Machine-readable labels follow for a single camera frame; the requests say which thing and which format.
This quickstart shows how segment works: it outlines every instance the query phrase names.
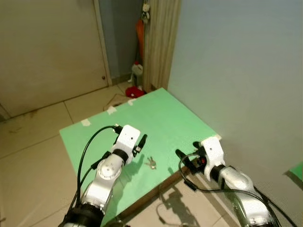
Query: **door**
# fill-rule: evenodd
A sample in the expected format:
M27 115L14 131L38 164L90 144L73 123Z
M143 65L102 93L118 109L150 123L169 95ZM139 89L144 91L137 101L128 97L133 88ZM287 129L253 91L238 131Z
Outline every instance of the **door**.
M0 0L0 31L11 116L107 86L93 0Z

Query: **beige floor tile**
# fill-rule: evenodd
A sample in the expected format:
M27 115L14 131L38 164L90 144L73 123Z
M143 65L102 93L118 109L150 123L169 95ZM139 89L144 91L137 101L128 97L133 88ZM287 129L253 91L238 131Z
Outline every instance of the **beige floor tile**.
M128 89L129 87L132 87L132 83L128 83L127 81L122 82L118 84L119 88L123 91L123 94L125 95L125 90Z
M213 227L229 227L229 225L226 223L226 221L222 217L213 225Z
M39 143L72 124L64 103L54 104L0 123L0 158Z
M31 227L57 227L63 221L63 217L66 214L68 207L69 206L65 206L64 208L37 222Z
M221 217L202 193L193 192L182 181L164 193L164 200L166 206L156 200L128 224L132 227L167 226L160 222L156 209L165 222L171 224L187 222L195 226L211 227Z
M67 100L65 104L73 121L79 122L103 112L104 106L108 104L115 94L122 94L117 85Z
M60 136L0 159L6 227L27 227L68 205L76 176Z

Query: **green tabletop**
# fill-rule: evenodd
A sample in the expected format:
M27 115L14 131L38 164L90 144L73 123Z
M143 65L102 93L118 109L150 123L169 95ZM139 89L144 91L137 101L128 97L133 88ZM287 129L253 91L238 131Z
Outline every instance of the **green tabletop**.
M193 151L193 141L216 135L209 126L164 89L120 105L116 107L116 112L111 114L99 113L88 118L88 121L89 126L79 122L60 130L75 172L78 170L83 148L99 128L116 123L122 126L129 124L139 129L141 136L148 135L142 152L131 164L123 168L114 187L114 196L103 224L167 179L171 175L169 169L177 171L179 162L175 155L177 148L184 153L190 153ZM110 150L116 137L117 135L109 129L101 132L92 141L84 159L82 175L92 163ZM148 162L147 157L150 156L157 163L155 170L144 164ZM82 190L85 190L94 176L95 171L91 171Z

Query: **white tape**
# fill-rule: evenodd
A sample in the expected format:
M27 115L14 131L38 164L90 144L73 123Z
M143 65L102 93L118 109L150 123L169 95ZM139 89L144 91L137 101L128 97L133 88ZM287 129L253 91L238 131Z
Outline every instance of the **white tape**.
M133 101L136 101L136 99L135 99L135 98L130 99L130 100L127 101L127 103L128 103L129 105L133 105Z
M218 134L215 135L215 137L218 139L218 140L222 140L222 137Z
M111 115L112 113L116 112L117 109L114 108L113 106L110 106L108 109L107 109L107 112L108 112L108 115Z
M90 126L91 125L91 123L88 119L82 120L81 123L82 123L83 126Z

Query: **green object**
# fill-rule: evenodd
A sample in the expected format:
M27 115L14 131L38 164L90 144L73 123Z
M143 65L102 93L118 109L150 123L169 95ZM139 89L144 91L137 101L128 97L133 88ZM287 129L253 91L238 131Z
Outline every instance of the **green object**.
M299 188L303 190L302 181L303 162L294 168L288 170L285 175L288 176Z
M302 181L302 169L303 169L303 162L301 162L296 167L290 169L289 171L296 175Z
M191 153L194 149L193 141L216 135L164 89L144 95L132 103L133 105L125 103L116 107L117 111L110 115L102 112L88 118L90 126L83 126L79 122L60 130L75 172L86 143L98 129L116 123L122 126L129 124L141 131L140 138L143 134L148 135L142 152L123 168L102 224L106 224L167 179L172 174L169 169L173 172L178 170L179 158L175 154L177 148L186 154ZM92 141L84 158L82 176L92 163L110 150L116 137L111 130L105 130ZM157 169L144 164L150 156L156 161ZM95 171L91 171L82 190L85 190L94 176Z

